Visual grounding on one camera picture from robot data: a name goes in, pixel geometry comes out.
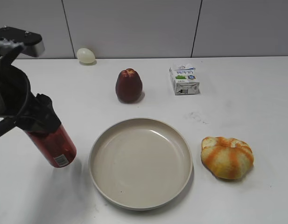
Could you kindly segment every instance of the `beige plate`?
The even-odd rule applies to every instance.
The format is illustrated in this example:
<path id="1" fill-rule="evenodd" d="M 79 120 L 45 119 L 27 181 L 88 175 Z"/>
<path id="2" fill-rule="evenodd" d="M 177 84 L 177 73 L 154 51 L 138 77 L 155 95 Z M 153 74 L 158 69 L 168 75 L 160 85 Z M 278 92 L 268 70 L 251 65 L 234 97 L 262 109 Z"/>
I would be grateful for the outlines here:
<path id="1" fill-rule="evenodd" d="M 192 167 L 181 134 L 153 119 L 115 124 L 97 139 L 89 157 L 99 192 L 130 210 L 150 210 L 171 201 L 186 186 Z"/>

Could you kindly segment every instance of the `red bottle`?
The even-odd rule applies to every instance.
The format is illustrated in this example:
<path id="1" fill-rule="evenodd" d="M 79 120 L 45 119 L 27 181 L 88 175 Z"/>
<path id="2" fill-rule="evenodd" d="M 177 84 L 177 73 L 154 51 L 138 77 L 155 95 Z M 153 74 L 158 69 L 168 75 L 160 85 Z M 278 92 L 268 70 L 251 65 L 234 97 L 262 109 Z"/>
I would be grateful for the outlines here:
<path id="1" fill-rule="evenodd" d="M 63 125 L 55 133 L 26 132 L 48 162 L 56 167 L 69 165 L 77 154 Z"/>

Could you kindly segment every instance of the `egg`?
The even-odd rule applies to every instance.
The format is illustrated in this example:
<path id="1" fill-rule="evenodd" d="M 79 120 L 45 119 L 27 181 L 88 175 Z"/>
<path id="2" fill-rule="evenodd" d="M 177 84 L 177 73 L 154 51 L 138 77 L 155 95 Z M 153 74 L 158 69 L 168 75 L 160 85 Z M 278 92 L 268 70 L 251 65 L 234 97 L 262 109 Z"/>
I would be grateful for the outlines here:
<path id="1" fill-rule="evenodd" d="M 77 51 L 77 58 L 81 63 L 91 64 L 96 58 L 92 51 L 87 48 L 81 48 Z"/>

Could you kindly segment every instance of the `apple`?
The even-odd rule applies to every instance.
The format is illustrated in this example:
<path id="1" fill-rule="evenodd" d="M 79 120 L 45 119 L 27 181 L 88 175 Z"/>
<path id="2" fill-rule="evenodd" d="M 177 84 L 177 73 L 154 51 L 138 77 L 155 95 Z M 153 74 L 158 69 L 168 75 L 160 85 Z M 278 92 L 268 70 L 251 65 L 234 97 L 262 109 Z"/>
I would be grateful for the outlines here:
<path id="1" fill-rule="evenodd" d="M 116 94 L 125 103 L 132 103 L 140 98 L 143 84 L 139 74 L 133 69 L 120 72 L 116 83 Z"/>

